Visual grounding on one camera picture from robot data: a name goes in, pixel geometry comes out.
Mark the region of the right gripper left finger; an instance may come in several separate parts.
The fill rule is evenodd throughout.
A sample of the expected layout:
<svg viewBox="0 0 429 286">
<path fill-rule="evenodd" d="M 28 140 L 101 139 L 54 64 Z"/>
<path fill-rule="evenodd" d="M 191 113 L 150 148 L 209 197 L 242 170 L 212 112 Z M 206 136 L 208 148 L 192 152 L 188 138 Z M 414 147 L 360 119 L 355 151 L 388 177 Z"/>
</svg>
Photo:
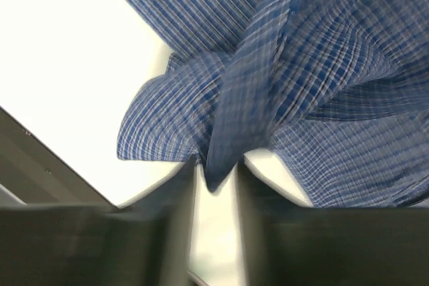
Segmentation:
<svg viewBox="0 0 429 286">
<path fill-rule="evenodd" d="M 196 160 L 124 207 L 1 208 L 2 285 L 189 285 Z"/>
</svg>

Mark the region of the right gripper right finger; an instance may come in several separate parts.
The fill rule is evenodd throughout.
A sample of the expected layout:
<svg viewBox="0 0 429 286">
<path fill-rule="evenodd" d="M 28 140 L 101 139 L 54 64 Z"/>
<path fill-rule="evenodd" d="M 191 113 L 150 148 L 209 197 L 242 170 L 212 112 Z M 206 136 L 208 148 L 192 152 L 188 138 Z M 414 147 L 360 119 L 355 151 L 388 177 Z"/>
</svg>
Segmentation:
<svg viewBox="0 0 429 286">
<path fill-rule="evenodd" d="M 307 208 L 237 166 L 248 285 L 427 285 L 425 208 Z"/>
</svg>

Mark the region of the blue checkered long sleeve shirt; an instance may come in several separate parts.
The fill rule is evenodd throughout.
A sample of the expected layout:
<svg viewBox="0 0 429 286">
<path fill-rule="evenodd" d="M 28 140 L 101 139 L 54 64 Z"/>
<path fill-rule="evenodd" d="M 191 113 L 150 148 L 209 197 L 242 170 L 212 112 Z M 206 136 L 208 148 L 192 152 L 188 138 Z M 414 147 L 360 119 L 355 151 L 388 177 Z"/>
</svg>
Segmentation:
<svg viewBox="0 0 429 286">
<path fill-rule="evenodd" d="M 122 160 L 265 148 L 313 206 L 428 205 L 428 0 L 127 0 L 172 48 L 121 122 Z"/>
</svg>

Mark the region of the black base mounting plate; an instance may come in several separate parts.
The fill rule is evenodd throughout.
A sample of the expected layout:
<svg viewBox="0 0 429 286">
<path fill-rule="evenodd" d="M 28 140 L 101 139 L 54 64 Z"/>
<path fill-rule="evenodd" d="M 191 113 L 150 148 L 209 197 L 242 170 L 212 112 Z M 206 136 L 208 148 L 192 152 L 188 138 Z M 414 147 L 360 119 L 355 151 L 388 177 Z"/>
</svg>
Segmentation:
<svg viewBox="0 0 429 286">
<path fill-rule="evenodd" d="M 26 204 L 112 206 L 4 109 L 1 109 L 1 188 Z"/>
</svg>

